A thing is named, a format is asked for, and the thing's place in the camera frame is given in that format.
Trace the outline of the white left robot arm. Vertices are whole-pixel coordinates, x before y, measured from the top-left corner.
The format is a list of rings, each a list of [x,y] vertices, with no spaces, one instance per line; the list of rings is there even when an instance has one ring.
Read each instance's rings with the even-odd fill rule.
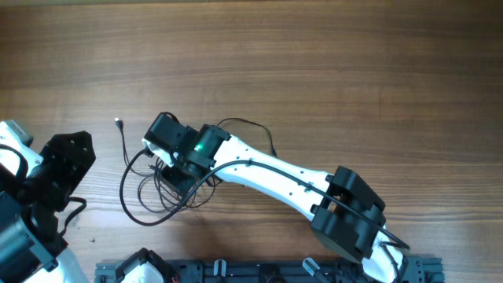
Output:
[[[34,153],[18,137],[1,142],[1,280],[85,282],[87,277],[64,239],[57,213],[78,207],[64,226],[86,208],[74,191],[96,156],[86,131],[56,134]]]

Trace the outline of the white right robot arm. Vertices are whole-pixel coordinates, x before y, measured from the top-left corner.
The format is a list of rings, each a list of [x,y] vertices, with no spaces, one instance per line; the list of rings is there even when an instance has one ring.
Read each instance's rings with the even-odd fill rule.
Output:
[[[251,187],[294,208],[328,249],[379,282],[401,280],[408,248],[385,229],[385,203],[354,171],[329,174],[279,160],[215,125],[200,130],[159,114],[142,139],[166,165],[166,182],[188,197],[210,177]]]

